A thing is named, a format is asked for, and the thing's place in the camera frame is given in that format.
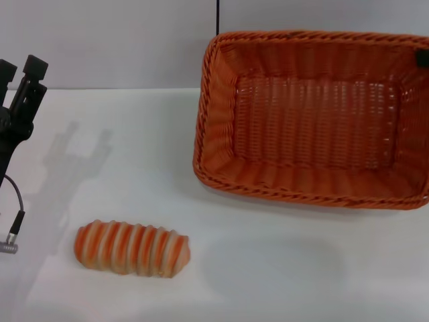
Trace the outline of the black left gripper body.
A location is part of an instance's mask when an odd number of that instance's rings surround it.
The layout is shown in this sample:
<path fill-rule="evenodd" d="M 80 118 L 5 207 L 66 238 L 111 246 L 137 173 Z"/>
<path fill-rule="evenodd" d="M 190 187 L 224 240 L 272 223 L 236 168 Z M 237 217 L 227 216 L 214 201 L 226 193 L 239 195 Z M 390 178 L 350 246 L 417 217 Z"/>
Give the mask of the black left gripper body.
<path fill-rule="evenodd" d="M 34 129 L 34 113 L 26 104 L 1 107 L 1 182 L 16 147 L 29 139 Z"/>

